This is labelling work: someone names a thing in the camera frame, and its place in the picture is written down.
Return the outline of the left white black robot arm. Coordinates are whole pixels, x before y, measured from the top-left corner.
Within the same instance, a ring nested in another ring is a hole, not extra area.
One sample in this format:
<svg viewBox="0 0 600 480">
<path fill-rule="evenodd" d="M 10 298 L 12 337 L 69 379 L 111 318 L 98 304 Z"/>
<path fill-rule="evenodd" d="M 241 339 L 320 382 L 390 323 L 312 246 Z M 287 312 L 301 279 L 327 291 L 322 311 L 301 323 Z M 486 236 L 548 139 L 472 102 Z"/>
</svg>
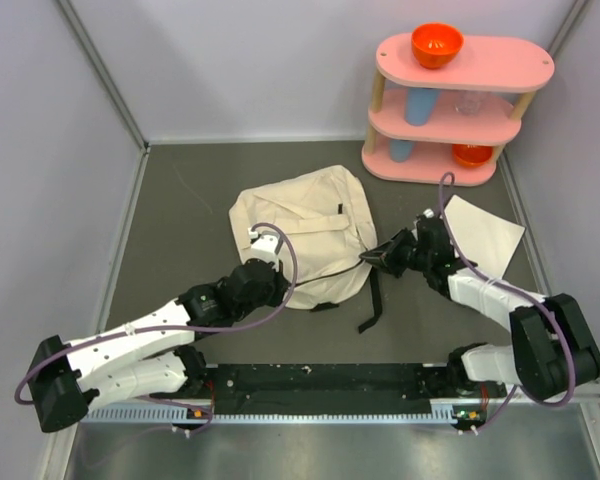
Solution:
<svg viewBox="0 0 600 480">
<path fill-rule="evenodd" d="M 59 432 L 123 400 L 200 394 L 206 365 L 194 342 L 240 330 L 240 321 L 261 307 L 278 314 L 296 280 L 284 274 L 282 262 L 249 259 L 120 327 L 79 340 L 54 335 L 41 341 L 21 384 L 41 431 Z"/>
</svg>

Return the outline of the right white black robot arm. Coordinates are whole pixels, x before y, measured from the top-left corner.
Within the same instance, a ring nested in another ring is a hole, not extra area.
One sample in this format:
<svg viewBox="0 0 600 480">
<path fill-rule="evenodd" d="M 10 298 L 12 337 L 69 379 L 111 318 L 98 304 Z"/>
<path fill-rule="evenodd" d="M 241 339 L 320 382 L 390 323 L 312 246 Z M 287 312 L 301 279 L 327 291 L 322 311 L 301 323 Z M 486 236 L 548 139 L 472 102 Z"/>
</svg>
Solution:
<svg viewBox="0 0 600 480">
<path fill-rule="evenodd" d="M 483 382 L 502 382 L 546 401 L 600 378 L 600 350 L 576 299 L 488 278 L 456 251 L 441 217 L 419 216 L 414 229 L 400 230 L 360 258 L 396 278 L 420 272 L 431 289 L 510 333 L 508 346 L 477 343 L 449 355 L 446 380 L 458 395 L 472 394 Z"/>
</svg>

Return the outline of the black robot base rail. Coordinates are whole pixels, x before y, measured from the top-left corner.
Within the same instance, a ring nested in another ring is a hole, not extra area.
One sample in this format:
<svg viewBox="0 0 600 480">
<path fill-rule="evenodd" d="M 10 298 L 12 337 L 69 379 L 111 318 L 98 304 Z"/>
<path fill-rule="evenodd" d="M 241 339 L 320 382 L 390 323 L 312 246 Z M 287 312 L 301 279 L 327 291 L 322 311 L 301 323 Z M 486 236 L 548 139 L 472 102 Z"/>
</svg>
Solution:
<svg viewBox="0 0 600 480">
<path fill-rule="evenodd" d="M 430 411 L 454 398 L 444 367 L 390 364 L 221 364 L 169 400 L 211 400 L 224 415 L 372 415 Z"/>
</svg>

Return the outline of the cream canvas student backpack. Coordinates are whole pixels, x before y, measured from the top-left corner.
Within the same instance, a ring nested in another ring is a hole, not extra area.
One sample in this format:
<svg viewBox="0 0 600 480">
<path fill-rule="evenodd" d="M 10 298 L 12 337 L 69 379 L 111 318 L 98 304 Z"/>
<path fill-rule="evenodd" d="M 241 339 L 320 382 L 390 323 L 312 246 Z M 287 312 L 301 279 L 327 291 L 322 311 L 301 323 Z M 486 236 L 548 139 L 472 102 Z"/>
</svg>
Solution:
<svg viewBox="0 0 600 480">
<path fill-rule="evenodd" d="M 378 276 L 361 255 L 378 246 L 364 188 L 341 165 L 242 191 L 229 209 L 240 259 L 254 256 L 249 231 L 273 224 L 289 238 L 298 270 L 287 304 L 297 310 L 333 308 L 371 284 L 373 315 L 358 326 L 375 326 L 383 313 Z"/>
</svg>

